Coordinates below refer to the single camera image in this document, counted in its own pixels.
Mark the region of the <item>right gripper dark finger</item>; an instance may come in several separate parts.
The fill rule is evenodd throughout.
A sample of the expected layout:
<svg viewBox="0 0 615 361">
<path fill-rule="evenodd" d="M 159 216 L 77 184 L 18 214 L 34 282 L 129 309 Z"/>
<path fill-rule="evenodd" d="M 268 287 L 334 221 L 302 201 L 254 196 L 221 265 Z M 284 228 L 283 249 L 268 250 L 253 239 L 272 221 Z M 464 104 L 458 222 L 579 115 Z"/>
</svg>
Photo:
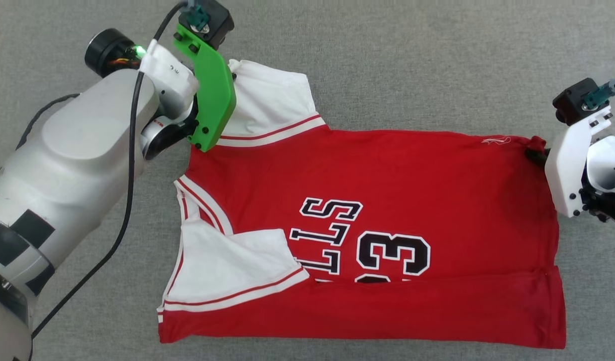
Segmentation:
<svg viewBox="0 0 615 361">
<path fill-rule="evenodd" d="M 545 169 L 548 150 L 525 149 L 525 157 L 536 166 Z"/>
</svg>

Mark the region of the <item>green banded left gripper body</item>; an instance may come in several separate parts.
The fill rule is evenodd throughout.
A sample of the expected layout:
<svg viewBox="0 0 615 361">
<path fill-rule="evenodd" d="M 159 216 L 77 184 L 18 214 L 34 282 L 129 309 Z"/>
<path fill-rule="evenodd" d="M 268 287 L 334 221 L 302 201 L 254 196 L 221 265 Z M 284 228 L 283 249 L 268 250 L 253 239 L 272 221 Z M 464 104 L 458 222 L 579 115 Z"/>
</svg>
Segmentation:
<svg viewBox="0 0 615 361">
<path fill-rule="evenodd" d="M 188 68 L 160 43 L 135 44 L 115 28 L 92 38 L 85 64 L 105 77 L 120 69 L 137 69 L 150 80 L 160 106 L 141 132 L 143 152 L 163 152 L 179 141 L 198 150 L 216 145 L 236 107 L 234 74 L 217 49 L 224 33 L 177 25 L 174 45 L 192 61 Z"/>
</svg>

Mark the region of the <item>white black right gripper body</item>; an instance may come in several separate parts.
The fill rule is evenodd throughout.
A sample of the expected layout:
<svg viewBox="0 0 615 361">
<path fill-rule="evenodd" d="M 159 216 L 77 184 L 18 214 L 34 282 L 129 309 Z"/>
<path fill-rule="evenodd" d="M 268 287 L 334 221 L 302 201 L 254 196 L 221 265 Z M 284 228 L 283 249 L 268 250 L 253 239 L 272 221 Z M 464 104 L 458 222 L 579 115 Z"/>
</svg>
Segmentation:
<svg viewBox="0 0 615 361">
<path fill-rule="evenodd" d="M 615 222 L 615 135 L 610 106 L 569 126 L 552 144 L 545 165 L 555 210 L 568 218 L 589 213 Z"/>
</svg>

